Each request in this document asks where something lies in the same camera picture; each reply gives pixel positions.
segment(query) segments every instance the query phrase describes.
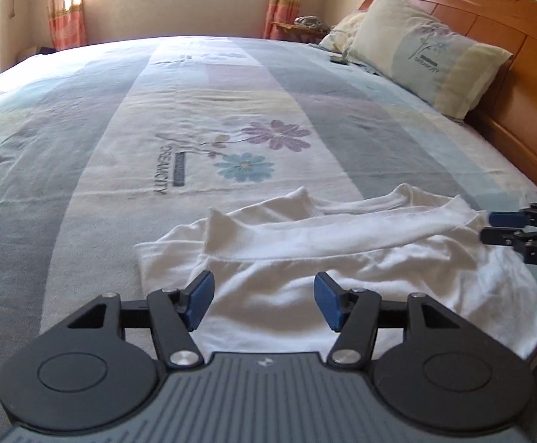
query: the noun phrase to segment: white t-shirt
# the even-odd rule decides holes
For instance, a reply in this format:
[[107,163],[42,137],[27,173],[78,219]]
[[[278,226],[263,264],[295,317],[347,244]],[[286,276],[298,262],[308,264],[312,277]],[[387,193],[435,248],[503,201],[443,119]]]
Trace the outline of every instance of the white t-shirt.
[[[511,248],[480,243],[485,222],[460,196],[407,184],[350,203],[300,188],[229,214],[210,210],[136,250],[145,293],[213,272],[215,298],[193,333],[207,358],[214,351],[325,358],[337,334],[314,301],[319,271],[387,300],[425,292],[526,357],[537,345],[537,285]],[[402,330],[379,330],[374,358],[401,342]]]

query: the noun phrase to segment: plaid bedspread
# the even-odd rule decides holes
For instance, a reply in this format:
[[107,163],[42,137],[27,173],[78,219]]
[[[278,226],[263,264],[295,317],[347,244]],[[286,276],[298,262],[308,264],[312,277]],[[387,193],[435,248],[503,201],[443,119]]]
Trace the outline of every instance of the plaid bedspread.
[[142,298],[134,244],[209,207],[403,182],[486,210],[537,201],[465,125],[306,45],[175,37],[30,58],[0,76],[0,366],[104,291]]

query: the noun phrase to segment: headboard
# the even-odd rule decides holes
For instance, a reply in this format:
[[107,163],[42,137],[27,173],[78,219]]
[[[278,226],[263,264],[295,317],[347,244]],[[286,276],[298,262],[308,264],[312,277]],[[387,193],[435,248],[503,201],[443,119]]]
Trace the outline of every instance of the headboard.
[[409,1],[453,31],[514,54],[465,121],[537,185],[537,1]]

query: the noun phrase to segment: bedside table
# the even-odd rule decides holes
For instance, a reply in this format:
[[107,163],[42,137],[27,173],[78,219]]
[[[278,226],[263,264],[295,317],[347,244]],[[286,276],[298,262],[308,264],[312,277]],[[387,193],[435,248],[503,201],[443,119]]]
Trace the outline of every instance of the bedside table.
[[279,23],[271,21],[271,23],[280,30],[283,40],[299,43],[319,43],[328,32],[312,30],[302,25],[290,25],[289,23]]

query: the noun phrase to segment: pillow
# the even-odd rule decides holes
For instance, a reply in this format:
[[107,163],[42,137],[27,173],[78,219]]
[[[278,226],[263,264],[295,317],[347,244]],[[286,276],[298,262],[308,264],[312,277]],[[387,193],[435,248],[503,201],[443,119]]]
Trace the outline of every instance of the pillow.
[[349,38],[355,36],[364,17],[364,11],[353,11],[342,18],[342,21],[330,30],[319,45],[328,51],[343,53]]
[[453,32],[405,0],[374,0],[347,49],[351,61],[373,65],[443,115],[460,120],[511,56]]

